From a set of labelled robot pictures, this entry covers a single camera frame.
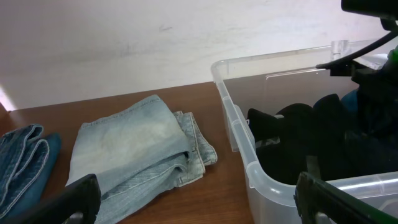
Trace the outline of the light blue jeans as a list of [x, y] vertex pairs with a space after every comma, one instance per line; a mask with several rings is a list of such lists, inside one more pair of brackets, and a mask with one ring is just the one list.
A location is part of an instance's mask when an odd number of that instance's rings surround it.
[[117, 223], [156, 196], [201, 179], [218, 160], [191, 112], [172, 112], [157, 95], [83, 123], [68, 184], [94, 174], [101, 191], [96, 223]]

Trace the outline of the dark teal garment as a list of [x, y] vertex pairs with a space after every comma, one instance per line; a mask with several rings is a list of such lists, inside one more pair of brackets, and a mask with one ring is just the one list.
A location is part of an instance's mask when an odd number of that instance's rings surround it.
[[397, 171], [397, 104], [360, 103], [345, 133], [349, 160], [358, 175]]

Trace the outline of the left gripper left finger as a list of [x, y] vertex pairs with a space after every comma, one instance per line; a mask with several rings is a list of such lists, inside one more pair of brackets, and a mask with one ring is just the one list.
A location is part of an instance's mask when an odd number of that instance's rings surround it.
[[5, 224], [94, 224], [101, 204], [97, 177], [88, 174], [66, 186], [60, 194], [48, 198], [20, 215], [5, 219]]

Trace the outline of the blue garment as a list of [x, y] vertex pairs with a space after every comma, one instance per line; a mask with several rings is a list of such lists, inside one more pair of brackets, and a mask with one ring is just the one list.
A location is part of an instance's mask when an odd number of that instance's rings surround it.
[[341, 99], [341, 103], [350, 113], [358, 112], [358, 99], [357, 99], [357, 90], [353, 90], [347, 93]]

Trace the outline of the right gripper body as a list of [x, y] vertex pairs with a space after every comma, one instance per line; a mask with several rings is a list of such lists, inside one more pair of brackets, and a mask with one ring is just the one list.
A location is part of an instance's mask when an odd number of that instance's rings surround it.
[[380, 70], [355, 71], [358, 123], [364, 131], [397, 130], [397, 49], [391, 50]]

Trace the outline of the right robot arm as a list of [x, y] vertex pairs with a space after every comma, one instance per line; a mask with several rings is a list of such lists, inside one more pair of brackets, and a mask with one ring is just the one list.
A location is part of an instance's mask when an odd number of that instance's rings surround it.
[[[395, 0], [344, 0], [342, 10], [380, 18], [382, 27], [389, 33], [369, 46], [352, 53], [348, 61], [375, 50], [397, 37], [397, 1]], [[387, 133], [397, 129], [397, 49], [390, 50], [381, 68], [356, 68], [352, 81], [359, 84], [358, 120], [367, 133]]]

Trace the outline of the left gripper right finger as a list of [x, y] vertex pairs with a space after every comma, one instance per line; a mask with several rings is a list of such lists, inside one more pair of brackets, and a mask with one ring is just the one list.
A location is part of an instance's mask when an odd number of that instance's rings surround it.
[[397, 224], [397, 218], [356, 199], [308, 172], [300, 173], [294, 200], [302, 223], [316, 224], [318, 214], [322, 213], [335, 223]]

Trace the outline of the black garment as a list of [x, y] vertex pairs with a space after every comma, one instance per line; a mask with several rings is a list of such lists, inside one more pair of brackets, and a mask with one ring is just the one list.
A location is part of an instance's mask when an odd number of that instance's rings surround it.
[[251, 108], [247, 119], [257, 158], [272, 179], [294, 185], [309, 165], [322, 180], [359, 175], [345, 144], [353, 123], [338, 95], [327, 95], [313, 106], [295, 103], [275, 116]]

